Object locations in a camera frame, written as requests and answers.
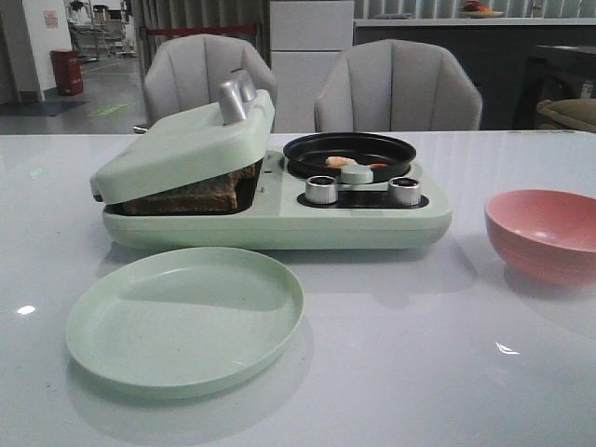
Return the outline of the orange shrimp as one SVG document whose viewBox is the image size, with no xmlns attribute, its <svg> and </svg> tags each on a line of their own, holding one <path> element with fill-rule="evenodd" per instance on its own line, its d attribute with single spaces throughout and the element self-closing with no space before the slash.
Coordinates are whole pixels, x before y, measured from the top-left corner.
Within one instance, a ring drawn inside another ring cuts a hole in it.
<svg viewBox="0 0 596 447">
<path fill-rule="evenodd" d="M 350 157 L 344 157 L 344 156 L 329 156 L 325 159 L 325 165 L 329 168 L 333 168 L 333 169 L 340 169 L 344 166 L 349 166 L 349 165 L 358 165 L 359 162 L 353 158 Z M 366 164 L 366 167 L 370 168 L 370 169 L 376 169 L 376 168 L 386 168 L 388 167 L 387 163 L 371 163 L 371 164 Z"/>
</svg>

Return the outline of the white bread slice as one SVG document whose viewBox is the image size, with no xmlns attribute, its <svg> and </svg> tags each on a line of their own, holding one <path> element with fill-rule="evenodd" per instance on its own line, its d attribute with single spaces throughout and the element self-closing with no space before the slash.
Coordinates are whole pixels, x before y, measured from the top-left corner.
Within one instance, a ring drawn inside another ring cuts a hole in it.
<svg viewBox="0 0 596 447">
<path fill-rule="evenodd" d="M 168 191 L 121 203 L 129 215 L 165 215 L 202 211 L 230 211 L 237 208 L 235 172 L 187 184 Z"/>
<path fill-rule="evenodd" d="M 256 176 L 256 174 L 257 174 L 256 163 L 253 163 L 251 165 L 248 165 L 247 167 L 235 170 L 230 173 L 230 175 L 232 176 L 232 179 L 234 180 L 235 183 L 239 182 L 240 180 L 253 179 Z"/>
</svg>

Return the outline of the green breakfast maker lid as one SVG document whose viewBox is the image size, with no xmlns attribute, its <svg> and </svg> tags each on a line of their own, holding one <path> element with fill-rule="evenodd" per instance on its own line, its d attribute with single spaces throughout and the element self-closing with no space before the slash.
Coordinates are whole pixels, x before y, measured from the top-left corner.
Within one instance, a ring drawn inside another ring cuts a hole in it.
<svg viewBox="0 0 596 447">
<path fill-rule="evenodd" d="M 91 177 L 92 195 L 117 204 L 245 168 L 264 157 L 274 115 L 259 89 L 234 124 L 216 102 L 166 116 Z"/>
</svg>

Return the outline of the pink plastic bowl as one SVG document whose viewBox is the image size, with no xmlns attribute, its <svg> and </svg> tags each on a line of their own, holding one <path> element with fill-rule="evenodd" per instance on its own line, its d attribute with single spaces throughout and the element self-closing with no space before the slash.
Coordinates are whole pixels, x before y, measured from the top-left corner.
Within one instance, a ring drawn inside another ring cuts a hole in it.
<svg viewBox="0 0 596 447">
<path fill-rule="evenodd" d="M 550 284 L 595 282 L 595 199 L 522 189 L 487 200 L 485 222 L 496 253 L 510 266 Z"/>
</svg>

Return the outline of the green breakfast maker base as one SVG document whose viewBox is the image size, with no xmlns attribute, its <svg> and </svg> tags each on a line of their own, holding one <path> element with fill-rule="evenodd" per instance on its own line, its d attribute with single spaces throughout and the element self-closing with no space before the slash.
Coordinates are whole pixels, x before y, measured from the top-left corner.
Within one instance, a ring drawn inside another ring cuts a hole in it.
<svg viewBox="0 0 596 447">
<path fill-rule="evenodd" d="M 305 181 L 292 176 L 280 147 L 266 153 L 251 206 L 224 215 L 126 216 L 102 211 L 108 234 L 138 249 L 186 247 L 249 250 L 409 249 L 438 241 L 452 220 L 449 198 L 418 162 L 409 176 L 420 182 L 425 205 L 413 209 L 312 208 L 299 202 Z"/>
</svg>

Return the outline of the left silver control knob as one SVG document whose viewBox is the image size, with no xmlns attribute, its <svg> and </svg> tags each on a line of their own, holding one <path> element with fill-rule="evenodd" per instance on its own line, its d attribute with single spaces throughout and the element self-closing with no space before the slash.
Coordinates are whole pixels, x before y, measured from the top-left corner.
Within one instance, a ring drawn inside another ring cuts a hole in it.
<svg viewBox="0 0 596 447">
<path fill-rule="evenodd" d="M 306 179 L 305 200 L 315 205 L 331 205 L 338 200 L 336 180 L 330 176 L 318 175 Z"/>
</svg>

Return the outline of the silver control knob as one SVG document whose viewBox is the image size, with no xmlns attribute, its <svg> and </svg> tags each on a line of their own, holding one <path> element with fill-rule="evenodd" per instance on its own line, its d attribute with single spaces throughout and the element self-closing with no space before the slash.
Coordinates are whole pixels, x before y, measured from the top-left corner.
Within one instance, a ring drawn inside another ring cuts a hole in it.
<svg viewBox="0 0 596 447">
<path fill-rule="evenodd" d="M 387 201 L 401 207 L 412 207 L 422 198 L 420 182 L 409 177 L 394 177 L 387 182 Z"/>
<path fill-rule="evenodd" d="M 336 180 L 330 176 L 318 175 L 306 179 L 305 200 L 315 205 L 331 205 L 338 200 Z"/>
</svg>

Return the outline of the green round pan knob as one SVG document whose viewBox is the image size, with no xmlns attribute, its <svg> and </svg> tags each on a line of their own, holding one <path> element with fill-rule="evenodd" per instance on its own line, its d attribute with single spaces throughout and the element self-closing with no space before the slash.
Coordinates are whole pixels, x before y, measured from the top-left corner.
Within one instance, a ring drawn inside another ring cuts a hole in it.
<svg viewBox="0 0 596 447">
<path fill-rule="evenodd" d="M 373 182 L 374 174 L 368 166 L 349 164 L 340 168 L 340 179 L 346 184 L 368 184 Z"/>
</svg>

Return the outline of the right silver control knob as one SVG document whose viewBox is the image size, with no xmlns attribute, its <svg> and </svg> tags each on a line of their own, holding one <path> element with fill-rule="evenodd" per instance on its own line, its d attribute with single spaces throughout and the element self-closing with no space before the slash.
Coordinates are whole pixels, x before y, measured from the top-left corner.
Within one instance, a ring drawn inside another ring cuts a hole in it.
<svg viewBox="0 0 596 447">
<path fill-rule="evenodd" d="M 401 207 L 412 207 L 422 198 L 420 182 L 409 177 L 394 177 L 387 182 L 387 201 Z"/>
</svg>

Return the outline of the black round frying pan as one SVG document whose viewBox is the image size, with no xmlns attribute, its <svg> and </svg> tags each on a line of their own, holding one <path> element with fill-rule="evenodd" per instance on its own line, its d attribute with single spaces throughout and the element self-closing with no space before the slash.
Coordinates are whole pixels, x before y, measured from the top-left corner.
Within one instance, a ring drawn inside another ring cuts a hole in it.
<svg viewBox="0 0 596 447">
<path fill-rule="evenodd" d="M 299 178 L 315 175 L 338 177 L 340 170 L 331 168 L 330 156 L 343 156 L 360 165 L 372 167 L 373 182 L 405 175 L 416 157 L 409 143 L 393 137 L 365 132 L 323 132 L 306 135 L 288 142 L 283 148 L 290 174 Z"/>
</svg>

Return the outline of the light green round plate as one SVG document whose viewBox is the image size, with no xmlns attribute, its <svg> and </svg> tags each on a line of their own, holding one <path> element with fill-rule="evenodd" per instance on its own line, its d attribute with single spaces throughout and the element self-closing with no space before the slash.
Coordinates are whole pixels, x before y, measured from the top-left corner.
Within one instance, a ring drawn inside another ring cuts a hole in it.
<svg viewBox="0 0 596 447">
<path fill-rule="evenodd" d="M 107 275 L 74 304 L 73 359 L 112 389 L 185 399 L 238 385 L 283 352 L 304 313 L 298 278 L 233 248 L 168 251 Z"/>
</svg>

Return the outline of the right grey upholstered chair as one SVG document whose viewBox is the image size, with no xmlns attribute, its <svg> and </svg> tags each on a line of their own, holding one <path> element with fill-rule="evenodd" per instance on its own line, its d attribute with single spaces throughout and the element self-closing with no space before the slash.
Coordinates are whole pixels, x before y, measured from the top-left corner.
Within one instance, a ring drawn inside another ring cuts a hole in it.
<svg viewBox="0 0 596 447">
<path fill-rule="evenodd" d="M 342 51 L 314 104 L 317 132 L 477 130 L 481 115 L 451 51 L 397 39 Z"/>
</svg>

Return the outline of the grey upholstered chair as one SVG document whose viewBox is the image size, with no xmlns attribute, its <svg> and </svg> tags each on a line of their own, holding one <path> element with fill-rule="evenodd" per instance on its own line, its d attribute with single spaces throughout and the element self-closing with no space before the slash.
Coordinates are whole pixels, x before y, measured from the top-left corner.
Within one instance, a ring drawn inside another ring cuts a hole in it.
<svg viewBox="0 0 596 447">
<path fill-rule="evenodd" d="M 247 71 L 258 89 L 277 101 L 278 83 L 248 41 L 215 34 L 175 38 L 162 44 L 144 77 L 149 126 L 168 115 L 218 101 L 218 87 L 232 72 Z"/>
<path fill-rule="evenodd" d="M 342 51 L 314 104 L 317 132 L 477 130 L 481 115 L 451 51 L 397 39 Z"/>
</svg>

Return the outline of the white cabinet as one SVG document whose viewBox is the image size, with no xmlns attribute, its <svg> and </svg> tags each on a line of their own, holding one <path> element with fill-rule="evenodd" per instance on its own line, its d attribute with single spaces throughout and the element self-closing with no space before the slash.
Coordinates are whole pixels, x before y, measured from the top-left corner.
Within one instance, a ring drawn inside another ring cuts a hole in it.
<svg viewBox="0 0 596 447">
<path fill-rule="evenodd" d="M 275 132 L 311 132 L 315 100 L 339 52 L 352 46 L 354 3 L 273 1 L 269 19 Z"/>
</svg>

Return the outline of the left grey upholstered chair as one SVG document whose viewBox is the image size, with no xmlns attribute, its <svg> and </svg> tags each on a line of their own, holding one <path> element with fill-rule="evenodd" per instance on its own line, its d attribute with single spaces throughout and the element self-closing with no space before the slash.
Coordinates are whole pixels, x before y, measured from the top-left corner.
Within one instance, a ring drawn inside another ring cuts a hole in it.
<svg viewBox="0 0 596 447">
<path fill-rule="evenodd" d="M 247 71 L 258 89 L 277 101 L 278 83 L 248 41 L 215 34 L 175 38 L 162 44 L 144 77 L 149 126 L 168 115 L 218 101 L 218 87 L 232 72 Z"/>
</svg>

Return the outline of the red bin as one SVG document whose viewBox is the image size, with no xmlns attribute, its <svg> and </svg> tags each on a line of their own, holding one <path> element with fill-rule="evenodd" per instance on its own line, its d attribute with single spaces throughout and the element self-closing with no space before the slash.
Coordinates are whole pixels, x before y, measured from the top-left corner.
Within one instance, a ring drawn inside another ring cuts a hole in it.
<svg viewBox="0 0 596 447">
<path fill-rule="evenodd" d="M 84 91 L 83 78 L 75 50 L 56 49 L 50 51 L 56 88 L 59 95 L 72 96 Z"/>
</svg>

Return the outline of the fruit plate on counter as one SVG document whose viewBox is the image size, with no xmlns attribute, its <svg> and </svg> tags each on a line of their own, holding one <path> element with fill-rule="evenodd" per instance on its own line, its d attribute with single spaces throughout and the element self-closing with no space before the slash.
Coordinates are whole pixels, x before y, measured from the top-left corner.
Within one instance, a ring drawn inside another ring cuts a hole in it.
<svg viewBox="0 0 596 447">
<path fill-rule="evenodd" d="M 459 9 L 462 17 L 471 19 L 489 19 L 502 17 L 504 12 L 493 10 L 491 7 L 482 4 L 477 0 L 464 1 Z"/>
</svg>

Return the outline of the tan cushion at right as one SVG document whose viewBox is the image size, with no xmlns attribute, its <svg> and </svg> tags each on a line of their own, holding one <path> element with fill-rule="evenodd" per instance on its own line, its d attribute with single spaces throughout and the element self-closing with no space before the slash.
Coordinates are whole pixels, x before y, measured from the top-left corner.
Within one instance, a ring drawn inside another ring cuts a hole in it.
<svg viewBox="0 0 596 447">
<path fill-rule="evenodd" d="M 536 111 L 551 126 L 594 133 L 595 102 L 595 99 L 544 100 L 536 106 Z"/>
</svg>

